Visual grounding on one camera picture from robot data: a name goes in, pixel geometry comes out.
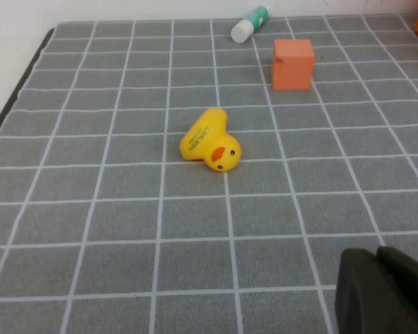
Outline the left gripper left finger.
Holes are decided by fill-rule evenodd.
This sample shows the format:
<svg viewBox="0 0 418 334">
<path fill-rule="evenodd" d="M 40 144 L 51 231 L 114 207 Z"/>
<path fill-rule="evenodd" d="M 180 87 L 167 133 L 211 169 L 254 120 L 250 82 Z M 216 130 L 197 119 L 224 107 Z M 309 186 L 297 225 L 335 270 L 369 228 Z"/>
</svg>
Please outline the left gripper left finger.
<svg viewBox="0 0 418 334">
<path fill-rule="evenodd" d="M 342 252 L 334 307 L 340 333 L 418 333 L 418 315 L 376 253 L 365 249 Z"/>
</svg>

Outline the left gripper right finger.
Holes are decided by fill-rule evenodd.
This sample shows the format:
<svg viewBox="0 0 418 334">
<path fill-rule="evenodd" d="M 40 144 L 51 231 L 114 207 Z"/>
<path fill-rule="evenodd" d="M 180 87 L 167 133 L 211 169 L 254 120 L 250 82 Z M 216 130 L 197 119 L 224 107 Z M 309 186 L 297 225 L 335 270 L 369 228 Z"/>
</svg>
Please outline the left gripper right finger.
<svg viewBox="0 0 418 334">
<path fill-rule="evenodd" d="M 376 256 L 418 315 L 418 261 L 392 246 L 380 246 Z"/>
</svg>

